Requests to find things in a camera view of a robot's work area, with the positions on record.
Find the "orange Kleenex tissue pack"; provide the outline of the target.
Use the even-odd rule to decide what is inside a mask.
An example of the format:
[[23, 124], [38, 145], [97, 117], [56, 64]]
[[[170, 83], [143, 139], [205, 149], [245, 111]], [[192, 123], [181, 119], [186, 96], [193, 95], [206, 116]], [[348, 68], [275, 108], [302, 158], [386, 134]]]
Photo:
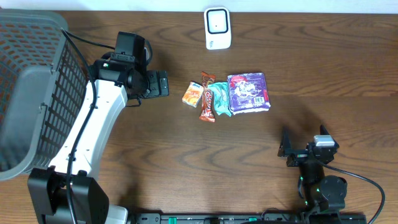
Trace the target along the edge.
[[182, 102], [196, 108], [203, 92], [204, 87], [202, 85], [195, 82], [190, 82], [186, 92], [182, 97]]

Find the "purple tissue pack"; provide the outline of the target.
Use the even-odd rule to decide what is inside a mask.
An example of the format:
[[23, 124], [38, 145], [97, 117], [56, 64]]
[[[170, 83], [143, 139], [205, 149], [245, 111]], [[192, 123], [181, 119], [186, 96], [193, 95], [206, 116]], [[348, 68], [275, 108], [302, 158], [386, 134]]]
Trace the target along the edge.
[[228, 75], [227, 83], [229, 110], [233, 115], [268, 111], [271, 108], [263, 73]]

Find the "red orange snack bar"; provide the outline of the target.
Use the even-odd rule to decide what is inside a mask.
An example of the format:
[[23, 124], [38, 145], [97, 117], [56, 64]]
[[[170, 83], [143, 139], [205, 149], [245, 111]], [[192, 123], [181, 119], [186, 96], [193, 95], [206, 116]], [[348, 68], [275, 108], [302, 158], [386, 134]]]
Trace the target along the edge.
[[202, 85], [204, 87], [204, 91], [201, 98], [201, 115], [200, 119], [202, 121], [215, 122], [215, 116], [211, 110], [211, 103], [213, 99], [213, 92], [208, 88], [208, 85], [214, 84], [215, 75], [208, 74], [206, 72], [201, 73], [202, 77]]

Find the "mint green wipes pack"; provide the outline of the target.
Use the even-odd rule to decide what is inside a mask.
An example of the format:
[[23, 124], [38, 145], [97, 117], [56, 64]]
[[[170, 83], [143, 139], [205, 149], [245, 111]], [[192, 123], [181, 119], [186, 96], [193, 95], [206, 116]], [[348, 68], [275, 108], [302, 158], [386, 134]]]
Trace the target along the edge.
[[227, 82], [216, 82], [210, 84], [208, 88], [213, 92], [213, 107], [217, 115], [226, 114], [231, 117], [229, 109], [229, 91]]

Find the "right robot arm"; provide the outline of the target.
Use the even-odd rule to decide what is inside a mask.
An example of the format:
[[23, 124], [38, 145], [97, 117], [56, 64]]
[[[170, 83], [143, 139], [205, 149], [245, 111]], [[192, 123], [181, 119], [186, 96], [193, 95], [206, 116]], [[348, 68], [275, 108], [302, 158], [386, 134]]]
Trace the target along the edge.
[[342, 177], [324, 173], [325, 165], [334, 159], [339, 147], [323, 125], [320, 126], [320, 134], [315, 135], [305, 149], [294, 149], [288, 130], [284, 128], [282, 131], [277, 155], [287, 159], [288, 167], [300, 170], [298, 191], [307, 205], [300, 213], [304, 223], [340, 223], [338, 212], [345, 208], [347, 182]]

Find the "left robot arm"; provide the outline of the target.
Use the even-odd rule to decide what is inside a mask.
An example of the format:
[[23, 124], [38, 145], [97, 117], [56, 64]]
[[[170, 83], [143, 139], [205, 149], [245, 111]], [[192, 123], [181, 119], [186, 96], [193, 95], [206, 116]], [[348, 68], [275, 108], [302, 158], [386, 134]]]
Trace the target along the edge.
[[112, 205], [97, 182], [110, 132], [128, 101], [169, 94], [167, 72], [148, 70], [148, 40], [122, 40], [90, 65], [85, 100], [61, 150], [27, 186], [39, 223], [127, 223], [129, 211]]

